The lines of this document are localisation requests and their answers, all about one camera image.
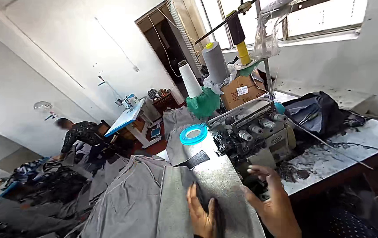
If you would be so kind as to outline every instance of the fingernail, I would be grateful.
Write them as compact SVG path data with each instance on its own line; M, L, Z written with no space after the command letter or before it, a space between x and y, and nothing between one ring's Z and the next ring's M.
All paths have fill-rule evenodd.
M247 192L248 192L248 187L246 187L246 186L241 185L241 186L240 186L240 189L242 189L242 191L243 191L244 193L247 193Z

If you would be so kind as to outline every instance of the window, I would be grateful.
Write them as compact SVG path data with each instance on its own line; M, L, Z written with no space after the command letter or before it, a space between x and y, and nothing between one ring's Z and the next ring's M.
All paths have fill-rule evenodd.
M245 32L246 45L253 45L257 31L257 6L266 6L274 0L259 0L246 15L239 14ZM239 0L195 0L207 31L220 24L225 16L240 5ZM292 12L278 24L279 40L301 39L310 36L356 30L361 27L367 0L303 0L293 5ZM277 19L266 24L267 35L271 34ZM227 25L209 36L218 41L223 50L233 49Z

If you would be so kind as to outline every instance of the hand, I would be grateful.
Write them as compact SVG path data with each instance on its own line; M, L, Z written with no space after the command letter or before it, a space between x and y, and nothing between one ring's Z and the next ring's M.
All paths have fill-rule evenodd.
M204 211L196 197L196 183L189 187L186 194L189 205L189 213L192 219L193 233L194 235L199 235L203 238L213 238L214 237L214 209L215 209L215 199L211 198L208 203L208 214Z
M51 161L61 162L63 160L64 160L64 155L63 154L55 155L55 156L52 156L52 158L51 158Z
M246 200L255 208L264 225L275 238L301 238L301 228L277 172L259 165L250 165L249 168L250 174L258 175L260 180L268 183L271 198L265 202L261 202L249 188L241 186Z

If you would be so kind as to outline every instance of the label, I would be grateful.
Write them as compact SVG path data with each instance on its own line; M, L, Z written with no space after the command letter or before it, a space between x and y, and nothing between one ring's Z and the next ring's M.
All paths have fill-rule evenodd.
M243 87L237 88L236 90L238 92L238 96L244 95L248 93L248 86L243 86Z

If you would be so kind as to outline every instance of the doorway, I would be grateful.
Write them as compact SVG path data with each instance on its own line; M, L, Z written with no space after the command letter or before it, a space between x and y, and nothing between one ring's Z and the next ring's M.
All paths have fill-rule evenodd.
M177 64L186 59L198 80L201 75L194 65L180 30L173 25L174 20L165 2L136 20L136 24L151 44L183 98L186 99L188 93Z

